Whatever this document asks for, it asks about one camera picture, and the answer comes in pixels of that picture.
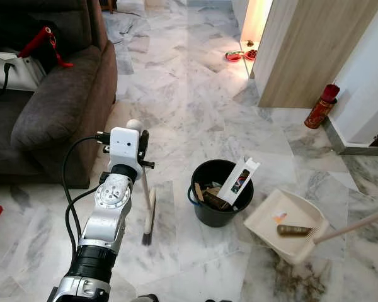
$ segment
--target black cable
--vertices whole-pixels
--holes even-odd
[[[79,143],[81,143],[81,142],[83,142],[85,140],[95,140],[95,139],[96,139],[96,136],[92,135],[90,137],[80,138],[78,141],[76,141],[75,143],[73,143],[71,145],[69,151],[67,151],[67,154],[64,157],[63,165],[62,165],[62,185],[63,185],[64,193],[66,194],[67,201],[68,201],[69,205],[71,204],[71,213],[73,214],[74,222],[75,222],[76,228],[77,228],[77,238],[79,238],[81,236],[81,226],[80,226],[80,221],[78,220],[76,209],[72,205],[72,200],[71,200],[70,192],[69,192],[69,189],[67,188],[67,184],[66,184],[66,164],[67,164],[67,160],[69,159],[69,156],[70,156],[71,152],[76,147],[76,145],[78,145]]]
[[[65,215],[65,221],[66,221],[66,228],[67,228],[67,232],[69,233],[69,237],[70,237],[70,241],[71,241],[71,249],[72,249],[72,260],[74,259],[74,256],[76,255],[76,250],[77,250],[77,248],[76,248],[76,241],[75,241],[75,239],[74,239],[74,235],[73,235],[73,232],[72,232],[72,230],[71,230],[71,226],[70,226],[70,220],[69,220],[69,216],[70,216],[70,209],[73,209],[74,208],[74,204],[77,202],[77,201],[79,201],[81,198],[83,198],[83,197],[85,197],[85,196],[87,196],[87,195],[89,195],[89,194],[91,194],[91,193],[93,193],[93,192],[95,192],[97,189],[98,189],[98,187],[99,187],[100,185],[98,185],[98,186],[96,186],[96,187],[94,187],[93,189],[91,189],[91,190],[89,190],[89,191],[87,191],[87,192],[85,192],[85,193],[82,193],[81,195],[79,195],[79,196],[77,196],[76,198],[74,198],[72,201],[71,201],[71,203],[69,203],[69,205],[67,206],[67,208],[66,208],[66,215]]]

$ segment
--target wooden panel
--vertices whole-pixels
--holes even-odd
[[[313,107],[377,10],[378,0],[299,0],[259,106]]]
[[[272,3],[253,66],[255,82],[260,96],[263,95],[272,73],[297,3],[298,0],[274,0]]]

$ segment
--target bag handle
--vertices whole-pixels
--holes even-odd
[[[190,192],[191,191],[192,191],[192,187],[189,187],[189,189],[188,189],[188,199],[191,202],[191,204],[193,204],[194,206],[202,206],[200,203],[197,203],[196,201],[194,201],[192,199],[192,197],[190,196]]]
[[[15,67],[15,66],[11,63],[4,63],[4,84],[0,90],[0,96],[3,95],[7,90],[8,74],[9,74],[10,67]]]

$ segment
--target white wall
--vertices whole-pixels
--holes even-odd
[[[330,118],[344,143],[369,145],[378,135],[378,12],[336,77]]]
[[[241,41],[260,43],[273,0],[249,0]]]

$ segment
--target broom handle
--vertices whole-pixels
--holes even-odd
[[[316,239],[314,239],[314,243],[318,244],[318,243],[320,243],[322,241],[326,241],[326,240],[332,239],[333,237],[337,237],[337,236],[343,235],[344,233],[348,233],[348,232],[353,231],[353,230],[355,230],[357,228],[363,227],[364,225],[368,225],[370,223],[373,223],[373,222],[375,222],[377,220],[378,220],[378,213],[373,214],[371,216],[368,216],[368,217],[366,217],[364,219],[361,219],[360,221],[358,221],[356,223],[353,223],[352,225],[346,226],[345,228],[341,228],[340,230],[337,230],[337,231],[335,231],[333,233],[330,233],[330,234],[327,234],[325,236],[316,238]]]
[[[146,169],[144,167],[142,168],[143,168],[142,183],[143,183],[144,196],[146,198],[147,209],[151,212],[152,207],[151,207],[151,202],[150,202],[149,186],[147,184]]]

